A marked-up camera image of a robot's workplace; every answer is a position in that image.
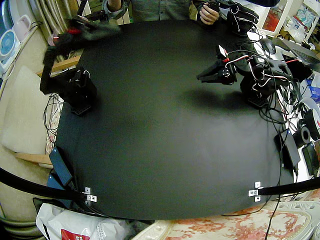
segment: red wire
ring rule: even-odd
[[[293,60],[290,60],[290,61],[286,61],[285,63],[288,64],[288,63],[295,62],[295,61],[300,61],[300,59],[293,59]]]

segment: white plastic bag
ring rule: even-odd
[[[89,216],[47,203],[35,222],[50,240],[124,240],[135,232],[125,220]]]

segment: curtain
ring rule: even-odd
[[[67,30],[67,20],[72,14],[68,0],[29,0],[32,12],[44,38],[52,45],[52,36]]]

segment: computer mouse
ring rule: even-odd
[[[275,54],[276,53],[276,47],[272,40],[268,38],[263,38],[260,40],[261,46],[263,50],[267,51],[270,54]]]

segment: black tabletop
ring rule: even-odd
[[[85,49],[78,64],[97,87],[92,110],[78,117],[64,104],[61,114],[56,143],[79,191],[90,187],[92,206],[106,215],[141,220],[258,204],[248,190],[279,179],[274,126],[244,101],[240,81],[196,79],[216,60],[217,44],[232,51],[243,39],[222,22],[211,31],[191,20],[122,29]],[[281,184],[293,182],[291,171],[281,175]]]

